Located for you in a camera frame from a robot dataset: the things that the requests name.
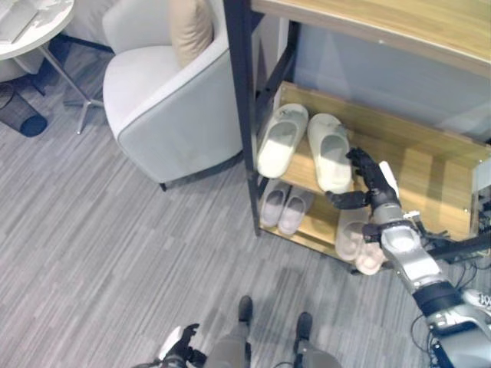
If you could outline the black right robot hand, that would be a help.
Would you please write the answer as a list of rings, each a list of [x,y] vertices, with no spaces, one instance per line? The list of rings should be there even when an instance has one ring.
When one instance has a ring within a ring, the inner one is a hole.
[[[359,209],[370,206],[372,210],[382,206],[400,205],[395,190],[388,181],[379,165],[363,149],[351,148],[345,155],[355,167],[355,173],[362,177],[367,191],[352,191],[336,194],[327,191],[325,196],[331,204],[340,210]]]

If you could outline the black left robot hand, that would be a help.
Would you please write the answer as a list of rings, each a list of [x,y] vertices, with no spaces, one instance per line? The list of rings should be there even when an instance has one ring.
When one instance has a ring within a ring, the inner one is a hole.
[[[166,338],[158,358],[164,360],[166,357],[178,356],[186,358],[191,338],[196,334],[199,324],[190,324],[186,327],[177,326]]]

